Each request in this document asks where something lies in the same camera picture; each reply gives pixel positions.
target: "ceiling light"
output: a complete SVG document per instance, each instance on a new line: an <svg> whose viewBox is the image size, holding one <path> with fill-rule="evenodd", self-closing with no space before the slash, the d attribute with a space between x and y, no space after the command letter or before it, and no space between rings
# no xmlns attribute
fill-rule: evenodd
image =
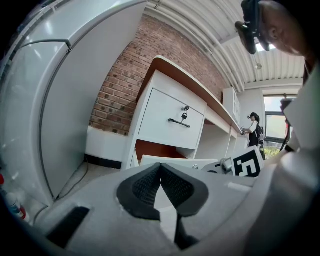
<svg viewBox="0 0 320 256"><path fill-rule="evenodd" d="M265 49L263 49L263 47L261 46L260 43L257 43L255 46L256 46L256 50L257 50L258 52L263 52L263 51L265 51ZM270 44L270 50L272 50L272 49L276 49L276 47L275 47L273 44Z"/></svg>

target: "woman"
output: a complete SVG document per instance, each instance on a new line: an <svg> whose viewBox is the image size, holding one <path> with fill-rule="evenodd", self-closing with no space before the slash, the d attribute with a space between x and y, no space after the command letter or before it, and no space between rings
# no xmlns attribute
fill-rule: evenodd
<svg viewBox="0 0 320 256"><path fill-rule="evenodd" d="M249 129L243 129L245 134L249 134L249 147L258 146L259 143L259 125L260 117L252 112L248 119L251 119L252 124Z"/></svg>

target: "white desk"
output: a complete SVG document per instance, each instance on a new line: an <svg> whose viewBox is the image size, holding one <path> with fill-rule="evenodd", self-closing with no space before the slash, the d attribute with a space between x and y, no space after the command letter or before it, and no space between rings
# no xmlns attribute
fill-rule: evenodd
<svg viewBox="0 0 320 256"><path fill-rule="evenodd" d="M123 170L137 162L133 159L140 161L142 154L219 160L234 151L241 133L235 120L206 87L170 60L154 58L137 100ZM187 126L169 121L181 122L186 106Z"/></svg>

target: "white shirt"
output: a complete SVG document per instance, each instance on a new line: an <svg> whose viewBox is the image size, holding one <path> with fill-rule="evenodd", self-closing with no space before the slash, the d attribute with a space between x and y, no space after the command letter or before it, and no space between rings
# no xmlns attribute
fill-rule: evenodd
<svg viewBox="0 0 320 256"><path fill-rule="evenodd" d="M258 124L257 121L253 121L253 123L251 124L251 126L249 128L251 133L253 133L257 129L257 124Z"/></svg>

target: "drawer handle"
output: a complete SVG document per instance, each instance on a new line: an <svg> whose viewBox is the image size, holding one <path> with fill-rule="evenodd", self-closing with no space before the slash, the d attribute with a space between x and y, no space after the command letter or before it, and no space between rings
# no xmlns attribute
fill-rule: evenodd
<svg viewBox="0 0 320 256"><path fill-rule="evenodd" d="M176 124L179 124L179 125L182 125L182 126L185 126L185 127L187 127L187 128L190 128L190 125L187 125L187 124L182 123L182 122L178 122L178 121L176 121L176 120L174 120L174 119L172 119L172 118L168 119L168 121L169 121L169 122L176 123Z"/></svg>

